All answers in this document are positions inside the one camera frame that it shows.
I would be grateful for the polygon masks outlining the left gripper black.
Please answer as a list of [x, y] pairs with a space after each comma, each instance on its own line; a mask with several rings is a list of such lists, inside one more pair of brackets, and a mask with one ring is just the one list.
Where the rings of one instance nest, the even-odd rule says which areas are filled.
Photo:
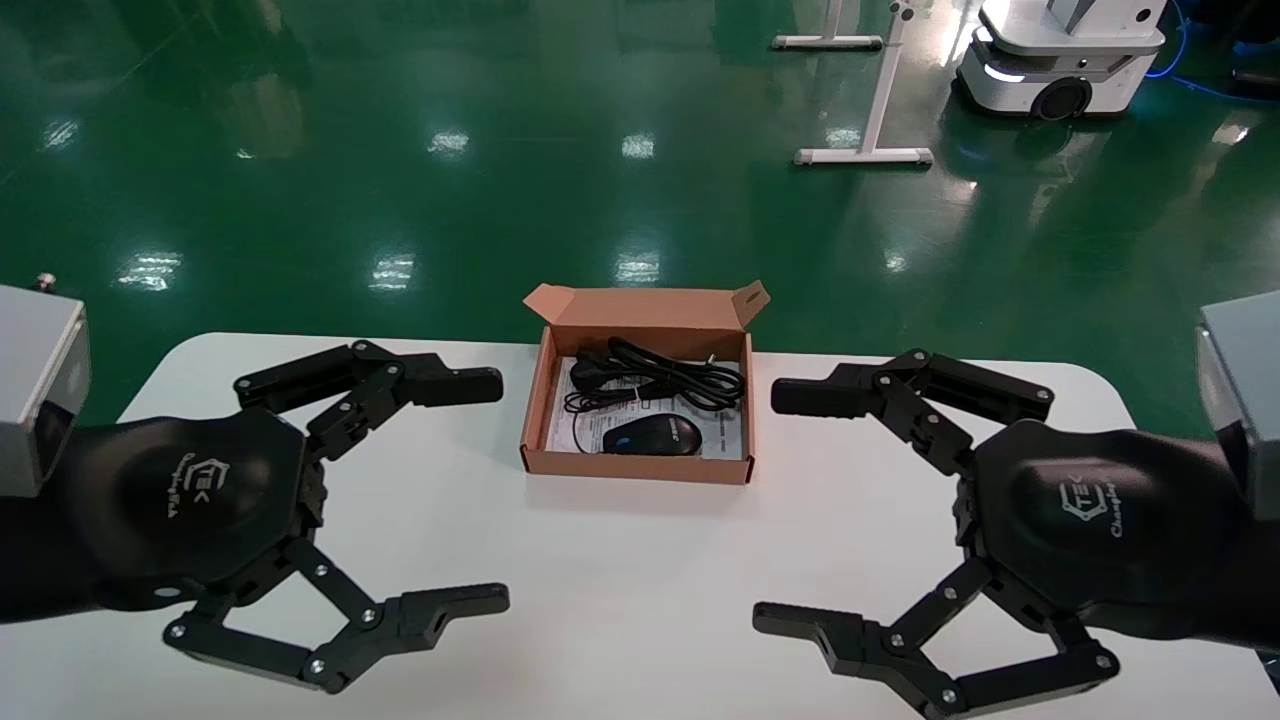
[[[310, 541], [326, 500], [321, 460], [338, 460], [407, 405], [500, 401], [495, 368], [452, 369], [438, 354], [360, 340], [233, 387], [242, 409], [268, 411], [78, 428], [37, 496], [3, 501], [5, 624], [198, 600], [164, 632], [169, 647], [339, 694], [387, 657], [434, 650], [448, 623], [509, 609], [502, 583], [376, 602]], [[326, 398], [334, 404], [306, 438], [276, 416]], [[227, 626], [236, 603], [261, 600], [294, 571], [346, 618], [332, 639], [311, 650]]]

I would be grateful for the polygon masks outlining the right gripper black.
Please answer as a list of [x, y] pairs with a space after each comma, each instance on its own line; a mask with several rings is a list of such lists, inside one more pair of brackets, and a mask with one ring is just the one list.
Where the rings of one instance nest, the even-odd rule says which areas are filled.
[[[923, 348], [841, 363], [824, 379], [777, 379], [774, 413], [872, 416], [941, 474], [964, 477], [957, 523], [969, 557], [887, 626], [759, 602], [754, 629], [813, 642], [831, 673], [878, 682], [923, 719], [979, 717], [1110, 682], [1121, 664], [1085, 625], [1276, 651], [1277, 523], [1254, 516], [1221, 448], [1059, 430], [1038, 423], [1053, 400], [1043, 386]], [[1006, 428], [974, 450], [940, 405]], [[1055, 653], [964, 676], [940, 669], [925, 644], [980, 596], [1046, 634]]]

